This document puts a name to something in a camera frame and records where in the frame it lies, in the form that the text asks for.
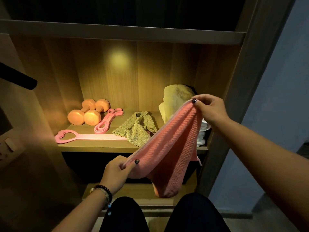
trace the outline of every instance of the wooden shelf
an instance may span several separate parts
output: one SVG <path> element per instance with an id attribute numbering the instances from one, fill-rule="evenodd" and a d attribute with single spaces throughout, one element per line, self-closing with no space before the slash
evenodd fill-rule
<path id="1" fill-rule="evenodd" d="M 122 125 L 135 111 L 125 110 L 122 116 L 116 116 L 111 123 L 110 129 L 106 132 L 112 134 L 113 130 Z M 150 112 L 157 128 L 164 125 L 160 112 Z M 67 129 L 74 130 L 79 134 L 93 134 L 94 126 L 87 124 L 70 125 Z M 73 134 L 66 134 L 63 138 L 73 138 Z M 122 140 L 75 140 L 65 144 L 58 144 L 62 152 L 114 152 L 114 153 L 133 153 L 138 150 L 137 146 Z M 207 147 L 198 147 L 198 154 L 206 152 Z"/>
<path id="2" fill-rule="evenodd" d="M 91 188 L 98 183 L 89 183 L 83 195 L 83 200 L 90 194 Z M 186 194 L 195 191 L 197 186 L 196 172 L 194 172 L 188 179 L 187 183 L 181 186 L 178 194 L 171 198 L 158 198 L 155 195 L 152 184 L 131 184 L 125 183 L 122 189 L 113 197 L 113 201 L 122 196 L 133 198 L 142 209 L 154 208 L 174 208 L 179 200 Z"/>
<path id="3" fill-rule="evenodd" d="M 0 33 L 42 37 L 121 39 L 218 45 L 241 45 L 245 37 L 244 32 L 21 20 L 0 20 Z"/>

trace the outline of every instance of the hand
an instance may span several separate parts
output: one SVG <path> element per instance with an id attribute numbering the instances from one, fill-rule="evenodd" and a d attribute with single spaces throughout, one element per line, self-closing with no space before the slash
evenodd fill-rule
<path id="1" fill-rule="evenodd" d="M 197 99 L 194 105 L 201 110 L 204 120 L 215 130 L 220 122 L 230 120 L 222 98 L 210 94 L 200 94 L 192 98 Z"/>
<path id="2" fill-rule="evenodd" d="M 122 166 L 127 161 L 124 156 L 117 156 L 111 160 L 105 167 L 100 185 L 106 186 L 112 195 L 116 194 L 125 184 L 129 173 L 138 164 L 139 161 L 133 161 L 125 169 L 121 170 Z"/>

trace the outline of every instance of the orange dumbbell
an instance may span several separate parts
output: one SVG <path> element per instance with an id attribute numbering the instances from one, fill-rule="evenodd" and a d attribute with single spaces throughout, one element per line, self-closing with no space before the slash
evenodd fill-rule
<path id="1" fill-rule="evenodd" d="M 68 114 L 68 120 L 73 125 L 82 125 L 84 123 L 84 115 L 88 110 L 95 109 L 95 101 L 93 99 L 86 99 L 82 102 L 81 110 L 72 110 Z"/>
<path id="2" fill-rule="evenodd" d="M 95 110 L 89 110 L 84 115 L 86 124 L 97 125 L 101 121 L 100 112 L 106 112 L 109 109 L 109 102 L 105 99 L 99 99 L 95 103 Z"/>

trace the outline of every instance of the person's left hand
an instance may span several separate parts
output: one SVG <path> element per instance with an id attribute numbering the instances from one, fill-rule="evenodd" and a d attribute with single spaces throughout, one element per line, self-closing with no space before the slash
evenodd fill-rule
<path id="1" fill-rule="evenodd" d="M 105 167 L 100 185 L 106 186 L 112 195 L 116 194 L 123 187 L 129 173 L 139 162 L 139 160 L 135 160 L 125 169 L 121 170 L 120 166 L 122 166 L 126 161 L 126 157 L 117 156 Z"/>

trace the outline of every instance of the pink stretching band with handle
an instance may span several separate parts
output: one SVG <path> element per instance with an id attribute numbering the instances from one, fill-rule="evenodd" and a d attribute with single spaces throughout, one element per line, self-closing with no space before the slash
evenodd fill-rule
<path id="1" fill-rule="evenodd" d="M 61 140 L 61 138 L 63 138 L 64 135 L 67 133 L 75 134 L 76 137 L 67 140 Z M 59 131 L 59 133 L 55 136 L 55 140 L 58 144 L 64 144 L 74 140 L 127 140 L 127 139 L 124 137 L 116 136 L 114 134 L 79 134 L 74 130 L 64 129 Z"/>
<path id="2" fill-rule="evenodd" d="M 111 125 L 111 122 L 113 121 L 113 119 L 115 118 L 115 116 L 121 116 L 123 115 L 123 110 L 121 108 L 117 108 L 117 109 L 108 109 L 107 110 L 107 114 L 106 116 L 102 119 L 102 121 L 97 124 L 94 128 L 94 131 L 96 134 L 104 134 L 107 132 L 107 130 L 109 130 L 109 127 Z"/>

